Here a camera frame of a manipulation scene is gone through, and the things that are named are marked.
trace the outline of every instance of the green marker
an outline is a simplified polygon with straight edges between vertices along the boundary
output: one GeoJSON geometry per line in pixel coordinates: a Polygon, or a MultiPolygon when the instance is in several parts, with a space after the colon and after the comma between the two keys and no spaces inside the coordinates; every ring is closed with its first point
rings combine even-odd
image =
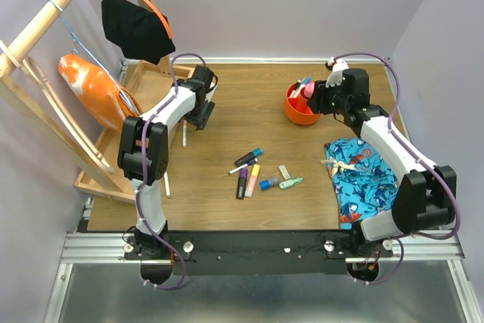
{"type": "Polygon", "coordinates": [[[291,178],[287,181],[279,183],[279,188],[284,190],[293,187],[294,185],[298,185],[300,182],[303,181],[303,177],[291,178]]]}

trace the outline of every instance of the blue cloth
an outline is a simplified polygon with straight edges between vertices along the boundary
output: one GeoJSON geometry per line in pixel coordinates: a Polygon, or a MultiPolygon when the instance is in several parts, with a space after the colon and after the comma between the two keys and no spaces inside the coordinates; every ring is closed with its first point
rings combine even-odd
{"type": "Polygon", "coordinates": [[[360,138],[344,138],[326,144],[324,149],[326,159],[333,157],[358,170],[344,169],[333,177],[341,228],[349,229],[355,221],[392,208],[398,191],[396,177],[371,145],[360,138]]]}

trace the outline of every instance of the orange bowl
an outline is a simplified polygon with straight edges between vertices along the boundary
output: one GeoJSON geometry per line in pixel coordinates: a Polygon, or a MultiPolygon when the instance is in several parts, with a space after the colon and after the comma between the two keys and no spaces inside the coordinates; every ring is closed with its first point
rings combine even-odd
{"type": "Polygon", "coordinates": [[[295,86],[291,85],[286,92],[286,99],[284,101],[284,113],[287,118],[297,125],[311,125],[316,123],[321,117],[320,113],[312,113],[309,107],[306,107],[303,113],[294,108],[296,105],[296,98],[289,98],[295,86]]]}

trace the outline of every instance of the white wall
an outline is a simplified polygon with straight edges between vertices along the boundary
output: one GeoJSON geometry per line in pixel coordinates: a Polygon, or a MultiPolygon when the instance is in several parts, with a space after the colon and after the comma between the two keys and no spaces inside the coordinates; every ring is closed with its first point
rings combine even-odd
{"type": "MultiPolygon", "coordinates": [[[[2,0],[0,39],[9,44],[46,0],[2,0]]],[[[88,0],[74,0],[64,12],[81,40],[119,70],[113,48],[103,42],[101,24],[88,0]]],[[[55,89],[77,120],[95,137],[100,127],[57,74],[57,62],[73,47],[57,21],[33,49],[55,89]]],[[[40,92],[21,71],[13,78],[51,115],[40,92]]],[[[76,166],[0,98],[0,321],[43,321],[66,231],[73,230],[85,196],[73,188],[76,166]]]]}
{"type": "MultiPolygon", "coordinates": [[[[390,55],[422,0],[154,0],[177,52],[205,57],[390,55]]],[[[99,0],[92,0],[99,7],[99,0]]]]}
{"type": "Polygon", "coordinates": [[[424,0],[392,59],[402,78],[402,113],[412,141],[458,174],[459,237],[484,311],[482,0],[424,0]]]}

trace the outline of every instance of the wooden table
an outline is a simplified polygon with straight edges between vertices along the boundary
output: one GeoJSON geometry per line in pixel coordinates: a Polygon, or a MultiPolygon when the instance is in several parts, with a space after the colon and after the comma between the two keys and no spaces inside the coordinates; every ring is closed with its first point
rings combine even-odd
{"type": "MultiPolygon", "coordinates": [[[[383,67],[359,65],[370,75],[371,102],[390,111],[394,98],[383,67]]],[[[203,131],[188,130],[182,148],[178,128],[170,148],[170,199],[163,209],[171,229],[298,229],[338,228],[339,207],[331,180],[320,163],[324,144],[353,137],[331,115],[313,126],[296,126],[284,115],[284,94],[304,76],[326,79],[318,64],[223,64],[209,66],[219,76],[216,107],[203,131]],[[258,182],[280,175],[284,164],[304,182],[286,191],[271,188],[237,200],[237,175],[228,175],[234,161],[261,147],[258,182]]],[[[400,119],[396,125],[402,130],[400,119]]],[[[126,230],[136,220],[135,206],[96,197],[88,223],[90,231],[126,230]]]]}

